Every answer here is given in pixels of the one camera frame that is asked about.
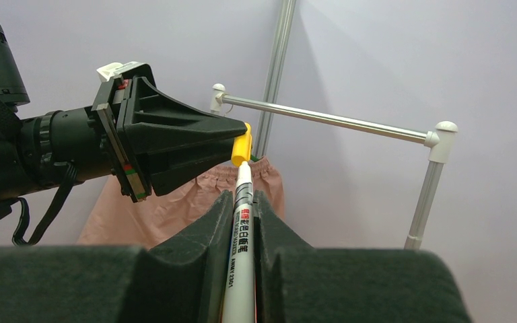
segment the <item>white marker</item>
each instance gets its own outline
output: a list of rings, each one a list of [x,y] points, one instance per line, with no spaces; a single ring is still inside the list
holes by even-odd
[[[246,161],[239,167],[233,235],[227,269],[222,323],[254,322],[254,241],[252,176]]]

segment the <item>yellow cap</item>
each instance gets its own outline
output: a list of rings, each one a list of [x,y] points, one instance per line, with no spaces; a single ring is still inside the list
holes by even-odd
[[[235,138],[233,144],[233,154],[231,155],[231,162],[233,165],[239,167],[242,162],[250,160],[250,146],[252,145],[252,135],[250,134],[250,124],[246,123],[246,133]]]

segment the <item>white plastic connector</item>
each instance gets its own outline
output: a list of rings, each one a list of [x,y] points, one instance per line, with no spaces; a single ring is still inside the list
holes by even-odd
[[[211,99],[211,113],[221,114],[221,97],[225,94],[225,86],[217,83],[213,85],[213,98]]]
[[[143,65],[143,63],[135,62],[135,61],[131,61],[131,62],[128,62],[125,64],[114,62],[114,63],[110,63],[108,65],[102,66],[99,69],[96,69],[96,72],[98,72],[98,75],[100,76],[100,81],[106,82],[112,76],[120,75],[121,73],[134,69],[139,65]]]
[[[442,121],[435,126],[435,129],[437,131],[434,132],[434,135],[431,134],[429,142],[438,142],[431,147],[429,160],[432,162],[447,164],[451,148],[453,147],[455,135],[458,132],[458,127],[453,122]]]

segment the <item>pink fabric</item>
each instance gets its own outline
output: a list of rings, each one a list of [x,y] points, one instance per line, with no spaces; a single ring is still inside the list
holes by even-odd
[[[280,173],[267,158],[251,163],[255,190],[264,191],[284,219],[284,191]],[[152,248],[205,214],[223,190],[234,191],[236,167],[215,166],[165,196],[151,195],[132,203],[120,193],[118,180],[109,177],[78,244],[141,244]]]

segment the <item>wall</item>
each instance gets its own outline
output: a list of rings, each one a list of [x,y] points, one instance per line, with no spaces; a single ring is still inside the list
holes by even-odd
[[[224,83],[249,98],[263,96],[278,1],[0,1],[0,23],[28,90],[27,118],[92,104],[96,69],[141,61],[158,88],[209,110],[211,86]],[[258,112],[229,114],[255,123]],[[75,187],[42,244],[76,241],[105,178]],[[32,230],[55,190],[27,196]],[[0,245],[11,245],[19,209],[0,221]]]
[[[517,1],[298,1],[280,104],[460,128],[423,248],[476,322],[517,322]],[[427,149],[276,116],[287,222],[315,246],[403,246]]]

